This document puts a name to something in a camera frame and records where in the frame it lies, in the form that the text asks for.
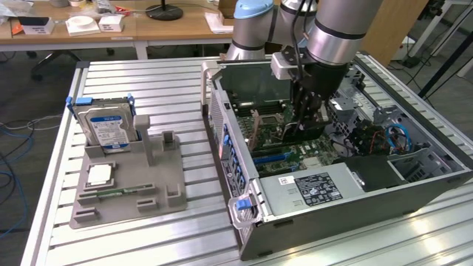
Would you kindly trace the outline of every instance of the robotic arm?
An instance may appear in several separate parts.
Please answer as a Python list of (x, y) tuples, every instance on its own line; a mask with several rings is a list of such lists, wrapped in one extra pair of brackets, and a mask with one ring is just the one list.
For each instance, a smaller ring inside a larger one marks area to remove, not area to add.
[[(226, 59), (263, 58), (265, 42), (291, 46), (273, 54), (271, 70), (278, 79), (291, 80), (293, 123), (283, 136), (294, 136), (329, 123), (326, 101), (339, 86), (382, 0), (322, 0), (317, 13), (310, 0), (282, 0), (279, 8), (267, 1), (238, 0)], [(303, 22), (313, 23), (313, 17), (314, 25), (303, 34)], [(307, 44), (298, 49), (294, 39), (302, 37)]]

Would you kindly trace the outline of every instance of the white cable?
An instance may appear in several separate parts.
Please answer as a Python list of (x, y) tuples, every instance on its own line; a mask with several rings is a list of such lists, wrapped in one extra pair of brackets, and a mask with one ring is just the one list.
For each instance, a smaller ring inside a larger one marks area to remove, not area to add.
[[(28, 122), (26, 125), (18, 126), (18, 127), (8, 127), (8, 126), (6, 126), (4, 123), (1, 123), (1, 122), (0, 122), (0, 125), (2, 125), (8, 130), (18, 130), (18, 129), (25, 129), (25, 128), (28, 128), (28, 129), (32, 130), (33, 128), (32, 128), (30, 126), (32, 126), (33, 124), (38, 123), (41, 120), (53, 119), (53, 118), (60, 118), (60, 117), (62, 117), (62, 115), (48, 115), (48, 116), (45, 116), (45, 117), (42, 117), (42, 118), (30, 120), (30, 122)], [(34, 128), (34, 131), (36, 131), (36, 130), (41, 131), (41, 130), (54, 129), (54, 128), (57, 128), (58, 126), (60, 126), (60, 125), (56, 125), (56, 126), (52, 126), (52, 127), (44, 127), (44, 128)]]

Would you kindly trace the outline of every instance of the hard drive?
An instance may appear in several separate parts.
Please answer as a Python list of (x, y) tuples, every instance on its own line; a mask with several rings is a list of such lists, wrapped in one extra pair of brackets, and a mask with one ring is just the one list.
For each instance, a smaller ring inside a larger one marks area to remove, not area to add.
[(77, 98), (68, 108), (82, 128), (89, 146), (99, 145), (106, 154), (127, 151), (129, 143), (138, 140), (133, 127), (133, 97), (93, 99)]

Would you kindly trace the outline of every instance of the blue cable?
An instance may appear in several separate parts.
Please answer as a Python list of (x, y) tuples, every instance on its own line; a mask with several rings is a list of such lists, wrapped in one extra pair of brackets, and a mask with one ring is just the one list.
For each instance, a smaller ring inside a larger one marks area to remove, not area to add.
[(26, 138), (28, 139), (28, 147), (26, 149), (24, 150), (24, 152), (16, 156), (13, 159), (9, 159), (6, 160), (8, 163), (13, 163), (14, 161), (17, 161), (22, 156), (25, 156), (25, 154), (29, 152), (30, 148), (32, 148), (32, 144), (33, 144), (33, 138), (30, 136), (26, 136), (26, 135), (17, 135), (17, 134), (13, 134), (10, 132), (8, 132), (6, 130), (4, 130), (2, 128), (0, 128), (0, 131), (4, 132), (6, 135), (12, 136), (12, 137), (22, 137), (22, 138)]
[(26, 199), (25, 199), (25, 196), (24, 196), (24, 191), (22, 191), (22, 186), (21, 186), (21, 183), (20, 183), (20, 180), (16, 178), (14, 175), (12, 175), (10, 172), (5, 172), (5, 171), (0, 171), (0, 174), (1, 175), (6, 175), (9, 177), (13, 178), (14, 182), (16, 182), (16, 185), (17, 185), (17, 190), (20, 192), (20, 196), (21, 196), (21, 200), (22, 200), (22, 217), (20, 219), (20, 221), (17, 221), (17, 223), (8, 229), (6, 232), (4, 232), (1, 235), (0, 235), (0, 239), (4, 238), (6, 236), (6, 234), (13, 230), (16, 229), (20, 224), (26, 220), (26, 213), (28, 213), (28, 205), (26, 205)]
[(409, 150), (411, 150), (411, 149), (413, 149), (413, 142), (410, 141), (409, 131), (407, 131), (407, 129), (406, 129), (401, 124), (391, 124), (391, 125), (389, 125), (389, 126), (386, 127), (385, 134), (386, 134), (386, 139), (387, 139), (389, 145), (390, 145), (393, 148), (395, 148), (395, 145), (394, 145), (394, 143), (391, 142), (391, 140), (390, 140), (390, 138), (389, 138), (389, 129), (390, 129), (391, 127), (395, 127), (395, 128), (398, 128), (398, 129), (402, 130), (402, 133), (403, 133), (403, 135), (406, 136), (406, 141), (407, 141)]

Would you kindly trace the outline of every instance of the workbench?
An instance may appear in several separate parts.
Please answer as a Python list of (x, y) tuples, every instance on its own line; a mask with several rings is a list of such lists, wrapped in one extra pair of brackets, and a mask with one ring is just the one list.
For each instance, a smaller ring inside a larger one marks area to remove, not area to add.
[[(357, 56), (471, 156), (465, 135), (371, 57)], [(21, 265), (473, 265), (473, 182), (406, 216), (239, 261), (199, 112), (201, 62), (215, 59), (80, 62), (69, 96), (131, 93), (135, 113), (150, 115), (149, 134), (173, 130), (178, 135), (187, 209), (70, 229), (85, 137), (65, 109)], [(373, 100), (381, 106), (393, 104), (367, 77), (363, 82)]]
[[(145, 10), (157, 4), (157, 1), (110, 2), (131, 10)], [(137, 12), (123, 18), (122, 32), (101, 32), (70, 37), (64, 21), (73, 12), (80, 11), (80, 8), (56, 8), (49, 2), (34, 1), (32, 9), (36, 15), (52, 17), (60, 23), (56, 24), (50, 35), (25, 35), (22, 32), (12, 35), (10, 27), (17, 23), (17, 19), (10, 18), (0, 25), (0, 52), (134, 47), (137, 58), (147, 59), (147, 46), (231, 42), (230, 34), (211, 33), (203, 18), (203, 13), (214, 13), (209, 9), (217, 10), (217, 6), (205, 0), (169, 0), (166, 3), (182, 4), (178, 7), (183, 10), (183, 16), (175, 21), (157, 21), (143, 12)], [(183, 5), (183, 3), (202, 5), (206, 8)]]

